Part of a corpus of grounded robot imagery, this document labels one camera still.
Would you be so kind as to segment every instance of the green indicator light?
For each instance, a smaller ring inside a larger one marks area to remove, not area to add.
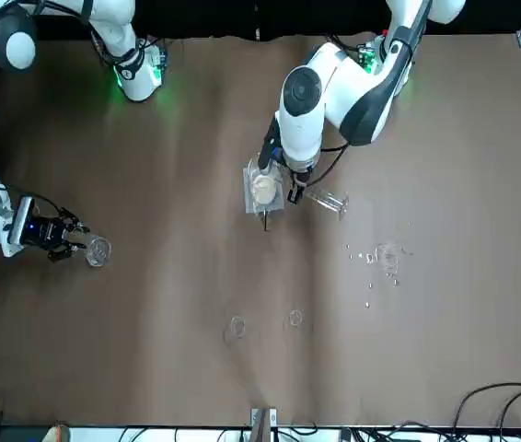
[[[115,77],[117,78],[117,86],[123,88],[122,79],[120,78],[120,75],[117,73],[117,70],[115,69],[115,67],[113,68],[113,74],[115,74]]]

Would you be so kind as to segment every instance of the brown table surface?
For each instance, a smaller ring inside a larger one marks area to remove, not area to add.
[[[316,41],[176,41],[142,104],[86,42],[42,43],[30,72],[0,74],[0,177],[112,243],[100,270],[0,254],[9,420],[245,425],[271,406],[282,424],[447,425],[469,390],[521,381],[514,37],[425,37],[384,132],[324,182],[347,216],[306,201],[264,233],[242,168]],[[324,145],[340,141],[328,127]],[[413,253],[399,286],[359,257],[388,241]],[[235,315],[246,334],[226,344]],[[462,424],[493,424],[513,392],[474,400]]]

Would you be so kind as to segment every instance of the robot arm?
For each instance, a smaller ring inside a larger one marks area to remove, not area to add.
[[[318,162],[324,120],[349,145],[372,143],[403,85],[427,18],[447,23],[464,4],[465,0],[388,0],[392,20],[381,48],[385,60],[373,74],[328,42],[287,76],[259,169],[268,169],[272,159],[290,169],[295,183],[290,202],[298,201]]]
[[[125,95],[134,101],[147,99],[161,85],[165,57],[157,46],[136,39],[133,11],[133,0],[0,0],[0,67],[24,70],[31,66],[36,54],[32,16],[72,15],[90,22],[100,35]],[[14,212],[6,186],[0,182],[0,246],[6,257],[34,246],[59,261],[84,247],[67,239],[73,232],[88,231],[74,215],[54,206],[57,216],[39,216],[35,207],[34,198],[24,195]]]

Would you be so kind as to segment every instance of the plastic container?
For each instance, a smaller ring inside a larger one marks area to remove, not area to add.
[[[85,258],[91,267],[102,267],[110,260],[111,243],[98,235],[85,235]]]

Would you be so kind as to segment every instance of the cable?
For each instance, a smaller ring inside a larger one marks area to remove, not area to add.
[[[283,435],[283,436],[287,436],[289,437],[291,440],[293,440],[294,442],[300,442],[300,440],[293,436],[293,435],[290,435],[289,433],[285,433],[285,431],[282,431],[282,430],[277,430],[277,434],[278,435]]]
[[[117,442],[122,442],[123,440],[123,437],[125,436],[125,434],[128,432],[128,428],[124,428],[123,431],[122,431],[122,435],[120,436],[119,439],[117,439]]]
[[[508,409],[512,406],[512,404],[521,398],[521,391],[519,391],[516,395],[514,395],[510,401],[504,406],[502,413],[500,414],[498,427],[500,428],[500,441],[504,441],[504,419],[506,414],[508,413]]]
[[[140,431],[138,431],[138,432],[135,434],[134,437],[132,437],[132,438],[130,439],[130,442],[135,442],[135,441],[138,439],[138,437],[140,437],[141,435],[143,435],[143,434],[144,434],[146,431],[148,431],[149,429],[150,429],[150,428],[148,428],[148,427],[147,427],[147,428],[142,428]]]
[[[58,213],[60,213],[60,211],[61,211],[60,207],[58,207],[54,201],[52,201],[51,199],[46,198],[45,196],[42,196],[38,193],[26,191],[24,189],[21,189],[18,186],[12,185],[12,184],[4,184],[1,181],[0,181],[0,185],[3,186],[3,187],[0,187],[0,191],[7,191],[10,189],[14,192],[21,194],[22,196],[30,196],[32,198],[37,198],[39,200],[45,201],[46,203],[50,204],[54,209],[56,209],[56,212],[58,212]]]
[[[455,434],[457,431],[457,425],[459,422],[459,417],[461,415],[461,412],[463,411],[463,407],[465,406],[465,402],[467,402],[472,396],[481,393],[483,391],[487,390],[493,390],[493,389],[499,389],[502,387],[521,387],[521,382],[501,382],[497,384],[490,384],[486,385],[485,387],[480,387],[478,389],[475,389],[474,391],[469,392],[461,401],[461,403],[458,406],[457,414],[455,415],[455,419],[453,421],[453,426],[451,427],[451,433]]]
[[[317,432],[318,432],[318,427],[316,426],[316,424],[312,424],[314,428],[312,428],[310,431],[308,432],[305,432],[305,431],[299,431],[298,429],[296,428],[289,428],[289,431],[293,431],[294,433],[296,433],[298,436],[313,436],[315,435]]]
[[[320,149],[320,152],[340,152],[348,145],[348,143],[344,143],[343,145],[339,145],[338,147],[326,147],[324,149]]]
[[[345,52],[351,51],[351,52],[359,52],[359,49],[355,46],[351,46],[349,44],[346,44],[344,41],[340,39],[338,35],[335,34],[326,34],[325,35],[326,40],[331,41],[335,43],[337,46],[340,46]]]
[[[320,181],[324,180],[329,173],[332,172],[332,170],[336,167],[336,164],[341,160],[342,155],[344,155],[344,152],[346,152],[346,149],[348,149],[349,144],[347,143],[345,146],[342,146],[340,153],[334,158],[334,161],[328,166],[326,170],[324,170],[324,173],[322,173],[319,177],[317,177],[315,180],[310,181],[306,183],[305,187],[313,186],[315,184],[318,184]]]
[[[227,432],[227,430],[222,430],[222,433],[220,433],[220,436],[217,437],[217,440],[216,442],[220,442],[220,439],[222,438],[222,436]]]

